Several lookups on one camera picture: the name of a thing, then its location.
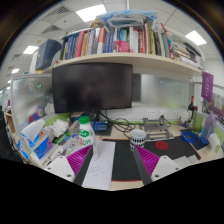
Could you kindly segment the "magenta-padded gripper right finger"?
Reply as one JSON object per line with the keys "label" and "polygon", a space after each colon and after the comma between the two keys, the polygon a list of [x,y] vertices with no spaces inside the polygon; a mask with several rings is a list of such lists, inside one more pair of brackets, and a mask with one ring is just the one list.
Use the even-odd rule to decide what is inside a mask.
{"label": "magenta-padded gripper right finger", "polygon": [[144,185],[181,170],[167,155],[159,157],[140,146],[134,147],[133,156]]}

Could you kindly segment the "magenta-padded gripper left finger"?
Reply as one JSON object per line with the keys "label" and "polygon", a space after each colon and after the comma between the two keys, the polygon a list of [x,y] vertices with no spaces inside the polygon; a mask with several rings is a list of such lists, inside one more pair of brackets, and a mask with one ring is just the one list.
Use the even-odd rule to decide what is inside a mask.
{"label": "magenta-padded gripper left finger", "polygon": [[93,146],[89,145],[69,156],[58,156],[45,168],[45,171],[81,186],[92,156]]}

